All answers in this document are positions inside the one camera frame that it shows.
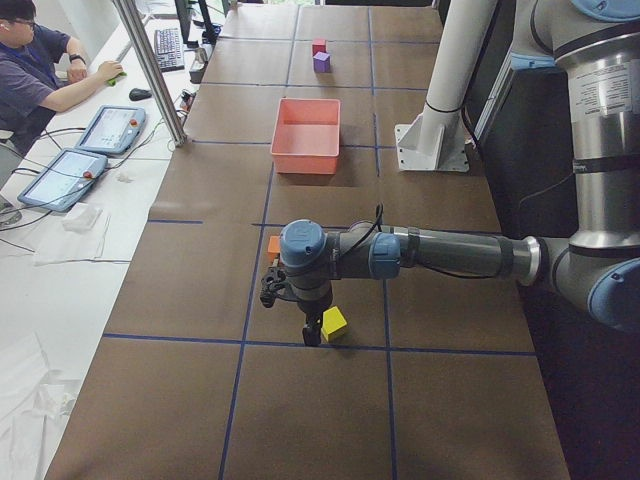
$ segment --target green object in hand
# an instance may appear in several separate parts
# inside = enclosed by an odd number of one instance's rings
[[[127,72],[120,72],[118,75],[116,75],[112,79],[107,80],[107,85],[109,85],[110,87],[114,87],[118,77],[126,77],[126,76],[127,76]]]

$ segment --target orange plastic bin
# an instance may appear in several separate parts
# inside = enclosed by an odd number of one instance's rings
[[[281,98],[271,142],[278,173],[333,174],[340,150],[340,100]]]

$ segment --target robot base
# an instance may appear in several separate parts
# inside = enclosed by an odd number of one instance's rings
[[[396,125],[396,149],[400,170],[467,172],[469,161],[464,151],[464,127],[458,122],[453,138],[445,139],[445,126],[436,133],[432,153],[418,150],[422,130],[422,114],[411,125]]]

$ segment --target yellow cube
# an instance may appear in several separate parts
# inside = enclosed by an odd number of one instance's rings
[[[322,315],[322,336],[332,342],[347,333],[347,321],[338,307],[331,307]]]

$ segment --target man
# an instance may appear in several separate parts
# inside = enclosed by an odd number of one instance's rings
[[[33,0],[0,0],[0,130],[22,155],[31,148],[57,112],[83,102],[122,72],[118,62],[104,62],[87,74],[80,41],[34,22]],[[68,84],[53,64],[69,55]]]

